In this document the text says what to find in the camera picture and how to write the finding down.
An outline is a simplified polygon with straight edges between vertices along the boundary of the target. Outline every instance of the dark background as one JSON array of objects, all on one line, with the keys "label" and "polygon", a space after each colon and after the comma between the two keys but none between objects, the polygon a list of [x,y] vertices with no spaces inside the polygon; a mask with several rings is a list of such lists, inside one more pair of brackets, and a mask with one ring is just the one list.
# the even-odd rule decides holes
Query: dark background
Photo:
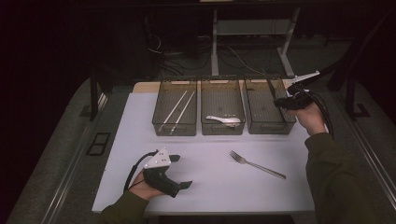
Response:
[{"label": "dark background", "polygon": [[[69,100],[89,78],[93,68],[104,91],[155,76],[158,59],[146,50],[148,25],[142,20],[146,13],[81,14],[68,1],[27,1],[23,4],[2,1],[1,222],[7,220]],[[373,21],[373,15],[382,13],[361,5],[353,8],[304,7],[295,36],[353,37],[364,34],[371,24],[367,21]],[[152,15],[156,20],[149,28],[163,36],[165,42],[174,41],[172,44],[175,44],[175,39],[183,40],[178,41],[183,48],[183,45],[193,45],[196,36],[211,32],[212,19],[207,15],[210,15],[207,11],[194,11],[193,14],[157,11]],[[388,91],[395,90],[395,76],[390,72],[395,71],[395,63],[387,49],[396,46],[395,21],[387,21],[375,43],[367,49],[370,53],[361,59],[361,64],[370,67],[367,68],[369,73],[362,76],[363,83],[370,86],[373,95],[378,94],[378,102],[384,108],[394,102],[389,99]],[[187,29],[173,32],[175,24]],[[359,69],[355,73],[364,73],[362,67]],[[384,77],[370,84],[372,73],[385,74],[390,82],[384,81]],[[394,110],[389,112],[393,120],[394,114]]]}]

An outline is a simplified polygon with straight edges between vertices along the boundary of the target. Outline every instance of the gray carpet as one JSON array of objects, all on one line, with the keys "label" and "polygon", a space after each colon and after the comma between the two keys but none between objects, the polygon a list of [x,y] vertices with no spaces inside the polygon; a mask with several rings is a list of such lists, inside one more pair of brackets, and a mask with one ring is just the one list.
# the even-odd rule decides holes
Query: gray carpet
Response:
[{"label": "gray carpet", "polygon": [[[275,46],[281,41],[266,38],[257,41],[258,43],[255,42],[254,45],[249,43],[245,46],[236,46],[233,43],[222,44],[236,49],[248,66],[255,70],[264,69],[284,76],[275,52]],[[321,37],[293,39],[288,56],[296,75],[323,69],[336,62],[348,47],[348,43],[330,44],[324,47],[324,41]],[[253,73],[249,69],[241,68],[243,66],[239,59],[227,48],[221,49],[219,54],[222,57],[219,60],[221,74]],[[183,75],[208,75],[210,62],[206,62],[209,55],[209,52],[204,52],[198,59],[184,55],[168,57],[167,59],[172,60],[172,63],[166,62],[166,64],[174,68],[171,68],[171,71],[162,70],[159,76],[177,72]],[[343,109],[345,90],[328,92],[325,85],[329,78],[330,76],[323,77],[308,88],[319,93],[327,102],[331,111],[335,139],[358,160],[357,169],[368,186],[375,203],[375,211],[382,217],[382,223],[396,223],[395,208],[392,207],[364,158],[361,142],[354,134],[353,126],[360,127],[393,179],[396,176],[396,165],[393,163],[396,155],[394,150],[396,128],[362,86],[358,86],[357,89],[359,93],[357,103],[365,105],[371,117],[351,121]],[[91,211],[92,204],[131,88],[119,87],[108,94],[106,105],[101,108],[94,121],[80,116],[84,106],[90,104],[89,90],[87,80],[70,101],[8,223],[94,223],[97,219],[98,215]],[[97,133],[110,133],[104,155],[85,155]],[[60,202],[58,206],[54,204],[51,206],[52,199]],[[291,214],[291,216],[297,224],[316,223],[314,214]]]}]

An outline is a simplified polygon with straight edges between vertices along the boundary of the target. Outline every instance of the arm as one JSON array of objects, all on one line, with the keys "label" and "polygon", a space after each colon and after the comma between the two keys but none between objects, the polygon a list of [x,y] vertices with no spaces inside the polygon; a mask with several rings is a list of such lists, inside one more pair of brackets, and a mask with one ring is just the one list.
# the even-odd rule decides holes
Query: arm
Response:
[{"label": "arm", "polygon": [[318,223],[377,223],[366,188],[353,171],[354,159],[326,133],[318,107],[312,104],[288,113],[311,135],[305,141],[306,176]]},{"label": "arm", "polygon": [[149,186],[144,181],[143,172],[140,172],[128,191],[125,191],[114,204],[102,211],[98,223],[146,223],[143,219],[146,206],[151,198],[159,195],[163,195],[163,193]]}]

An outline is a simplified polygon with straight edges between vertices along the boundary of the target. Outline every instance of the hand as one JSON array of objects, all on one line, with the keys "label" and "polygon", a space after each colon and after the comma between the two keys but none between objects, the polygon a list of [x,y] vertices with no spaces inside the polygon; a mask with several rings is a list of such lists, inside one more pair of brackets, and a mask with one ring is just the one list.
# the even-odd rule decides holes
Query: hand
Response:
[{"label": "hand", "polygon": [[146,183],[143,171],[137,175],[132,186],[128,190],[145,200],[150,200],[153,197],[164,195],[162,191],[155,189]]},{"label": "hand", "polygon": [[287,113],[296,116],[309,135],[326,133],[322,114],[315,103],[310,104],[305,109],[288,110]]}]

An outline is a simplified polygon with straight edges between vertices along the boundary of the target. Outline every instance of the floor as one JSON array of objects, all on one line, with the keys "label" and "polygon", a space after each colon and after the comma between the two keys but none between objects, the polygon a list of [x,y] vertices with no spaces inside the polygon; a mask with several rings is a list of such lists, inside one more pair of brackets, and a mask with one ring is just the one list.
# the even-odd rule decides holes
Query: floor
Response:
[{"label": "floor", "polygon": [[[204,36],[201,40],[200,53],[197,55],[191,56],[177,49],[167,49],[159,74],[153,80],[160,80],[165,75],[210,75],[210,42]],[[333,64],[342,57],[349,45],[342,42],[330,43],[325,47],[324,42],[325,39],[321,36],[292,39],[288,57],[295,75],[320,71]],[[276,54],[276,47],[281,44],[280,38],[266,36],[221,39],[220,74],[265,72],[285,77]],[[356,89],[356,103],[363,104],[370,117],[350,119],[344,110],[345,88],[339,92],[328,91],[326,84],[329,78],[331,74],[309,84],[307,88],[321,95],[330,108],[335,139],[357,159],[358,171],[368,186],[375,211],[381,217],[382,223],[396,223],[393,184],[396,176],[396,127],[360,85]],[[59,121],[8,223],[94,223],[97,220],[99,215],[91,211],[92,204],[117,133],[123,106],[132,88],[116,86],[112,93],[103,94],[99,113],[95,120],[90,121],[89,80],[82,83]],[[109,133],[105,152],[102,156],[86,155],[97,133]],[[370,151],[368,154],[372,157],[367,157],[365,151]],[[380,162],[368,162],[375,157]],[[386,173],[379,174],[373,169],[376,166],[384,167]],[[314,213],[290,216],[297,224],[316,223]],[[166,223],[164,219],[151,221]],[[252,217],[250,223],[267,222]]]}]

